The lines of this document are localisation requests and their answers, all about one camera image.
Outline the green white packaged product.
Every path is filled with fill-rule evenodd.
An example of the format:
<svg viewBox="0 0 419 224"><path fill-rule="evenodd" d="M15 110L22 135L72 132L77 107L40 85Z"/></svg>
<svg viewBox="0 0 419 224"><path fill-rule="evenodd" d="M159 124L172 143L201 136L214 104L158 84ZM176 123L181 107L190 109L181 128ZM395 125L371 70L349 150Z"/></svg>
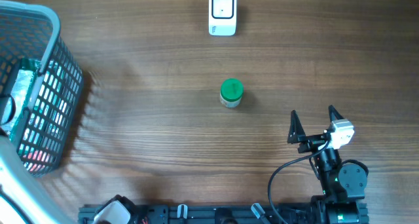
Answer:
<svg viewBox="0 0 419 224"><path fill-rule="evenodd" d="M40 60L22 58L12 68L12 77L7 75L10 90L3 93L1 86L1 128L11 141L16 138L18 125L24 122L24 108L29 104L40 64Z"/></svg>

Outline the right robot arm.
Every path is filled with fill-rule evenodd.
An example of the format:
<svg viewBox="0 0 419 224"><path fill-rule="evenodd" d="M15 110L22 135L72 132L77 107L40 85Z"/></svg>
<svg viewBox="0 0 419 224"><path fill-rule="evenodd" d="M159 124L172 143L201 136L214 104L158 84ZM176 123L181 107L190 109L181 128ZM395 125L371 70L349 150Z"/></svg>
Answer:
<svg viewBox="0 0 419 224"><path fill-rule="evenodd" d="M287 142L299 145L299 153L310 155L309 163L323 189L307 205L307 223L368 223L365 198L369 170L357 160L342 160L338 150L355 134L353 124L332 105L329 127L321 134L306 135L297 112L291 112Z"/></svg>

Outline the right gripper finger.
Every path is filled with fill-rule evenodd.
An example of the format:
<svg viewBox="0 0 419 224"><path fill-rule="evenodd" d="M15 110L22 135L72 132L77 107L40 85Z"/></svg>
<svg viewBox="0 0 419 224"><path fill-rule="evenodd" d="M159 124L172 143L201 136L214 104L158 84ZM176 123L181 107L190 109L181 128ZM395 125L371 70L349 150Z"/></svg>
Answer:
<svg viewBox="0 0 419 224"><path fill-rule="evenodd" d="M333 105L330 105L328 107L329 110L329 118L330 121L337 121L337 120L342 120L344 117L336 110L336 108Z"/></svg>
<svg viewBox="0 0 419 224"><path fill-rule="evenodd" d="M306 134L302 127L301 121L295 110L291 112L290 128L287 142L290 144L303 143L306 141Z"/></svg>

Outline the green lid jar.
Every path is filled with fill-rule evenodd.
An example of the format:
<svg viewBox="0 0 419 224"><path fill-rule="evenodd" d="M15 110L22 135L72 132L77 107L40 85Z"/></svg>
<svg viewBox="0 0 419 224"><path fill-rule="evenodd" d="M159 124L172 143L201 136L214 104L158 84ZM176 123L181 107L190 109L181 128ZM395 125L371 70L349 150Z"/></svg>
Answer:
<svg viewBox="0 0 419 224"><path fill-rule="evenodd" d="M220 102L227 108L237 107L244 95L244 86L238 79L225 80L220 88Z"/></svg>

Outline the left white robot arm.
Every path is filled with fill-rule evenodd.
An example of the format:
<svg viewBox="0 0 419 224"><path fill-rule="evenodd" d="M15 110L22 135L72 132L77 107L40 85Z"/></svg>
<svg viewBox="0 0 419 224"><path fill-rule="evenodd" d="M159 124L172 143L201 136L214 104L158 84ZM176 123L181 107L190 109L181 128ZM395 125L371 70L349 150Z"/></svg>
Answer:
<svg viewBox="0 0 419 224"><path fill-rule="evenodd" d="M74 223L24 168L7 133L1 131L1 197L25 223ZM136 207L127 198L115 196L94 214L94 223L133 223Z"/></svg>

